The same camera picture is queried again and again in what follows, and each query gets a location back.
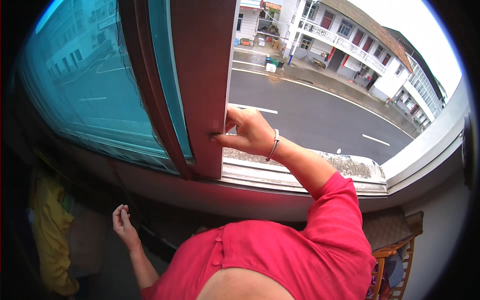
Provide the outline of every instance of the woman's right hand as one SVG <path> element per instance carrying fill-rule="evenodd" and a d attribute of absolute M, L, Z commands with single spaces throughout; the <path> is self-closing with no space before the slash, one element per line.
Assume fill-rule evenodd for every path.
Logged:
<path fill-rule="evenodd" d="M 222 147 L 268 156 L 275 144 L 275 131 L 257 109 L 240 109 L 229 104 L 225 126 L 225 132 L 237 126 L 237 135 L 212 135 L 211 141 Z"/>

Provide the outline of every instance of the sky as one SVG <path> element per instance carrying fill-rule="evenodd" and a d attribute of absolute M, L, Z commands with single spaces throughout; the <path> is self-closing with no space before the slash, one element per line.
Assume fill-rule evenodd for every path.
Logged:
<path fill-rule="evenodd" d="M 282 5 L 284 0 L 267 0 Z M 448 98 L 462 76 L 456 50 L 450 46 L 436 17 L 422 0 L 349 0 L 380 25 L 400 31 L 419 51 L 433 75 L 445 88 Z"/>

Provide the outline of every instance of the yellow cloth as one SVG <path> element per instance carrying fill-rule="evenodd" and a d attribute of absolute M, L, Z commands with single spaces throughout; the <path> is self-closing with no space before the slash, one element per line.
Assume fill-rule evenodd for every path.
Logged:
<path fill-rule="evenodd" d="M 78 291 L 78 281 L 69 278 L 69 248 L 65 234 L 73 216 L 60 205 L 65 195 L 63 187 L 53 178 L 40 177 L 31 194 L 30 207 L 35 211 L 33 234 L 40 258 L 40 276 L 44 284 L 60 295 Z"/>

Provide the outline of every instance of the blue tinted glass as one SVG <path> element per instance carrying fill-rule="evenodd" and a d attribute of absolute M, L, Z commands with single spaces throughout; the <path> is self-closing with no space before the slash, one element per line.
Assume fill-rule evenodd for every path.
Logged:
<path fill-rule="evenodd" d="M 163 94 L 168 105 L 168 111 L 180 142 L 183 155 L 192 157 L 190 144 L 183 116 L 180 89 L 177 79 L 177 67 L 173 52 L 172 29 L 170 23 L 170 1 L 151 0 L 148 2 L 150 27 L 155 50 L 158 73 L 162 82 Z"/>
<path fill-rule="evenodd" d="M 20 73 L 58 135 L 174 171 L 144 109 L 116 0 L 55 0 L 27 41 Z"/>

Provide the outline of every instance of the balcony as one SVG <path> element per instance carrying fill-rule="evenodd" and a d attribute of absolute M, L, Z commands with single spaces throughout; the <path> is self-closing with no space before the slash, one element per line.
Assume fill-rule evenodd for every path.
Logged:
<path fill-rule="evenodd" d="M 335 48 L 342 50 L 343 52 L 349 54 L 353 58 L 359 60 L 360 62 L 366 64 L 379 74 L 384 74 L 387 68 L 382 65 L 375 57 L 371 56 L 367 52 L 363 51 L 356 45 L 353 45 L 346 39 L 337 34 L 326 30 L 323 27 L 310 23 L 308 21 L 299 22 L 300 33 L 305 34 L 316 39 L 319 39 L 329 45 L 332 45 Z"/>

